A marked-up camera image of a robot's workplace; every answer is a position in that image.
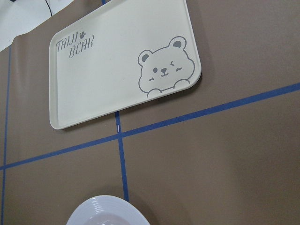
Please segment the white plate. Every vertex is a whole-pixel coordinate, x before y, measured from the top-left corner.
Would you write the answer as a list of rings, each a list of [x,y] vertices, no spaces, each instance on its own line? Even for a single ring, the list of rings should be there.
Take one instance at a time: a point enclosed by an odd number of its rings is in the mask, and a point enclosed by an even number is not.
[[[99,195],[81,203],[68,225],[148,225],[145,216],[129,202],[112,195]]]

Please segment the cream bear tray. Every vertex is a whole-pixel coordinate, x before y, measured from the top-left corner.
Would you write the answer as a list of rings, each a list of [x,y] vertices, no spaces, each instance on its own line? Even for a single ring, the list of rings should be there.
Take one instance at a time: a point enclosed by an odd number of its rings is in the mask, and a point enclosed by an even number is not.
[[[202,66],[184,0],[111,0],[49,44],[49,121],[68,128],[194,86]]]

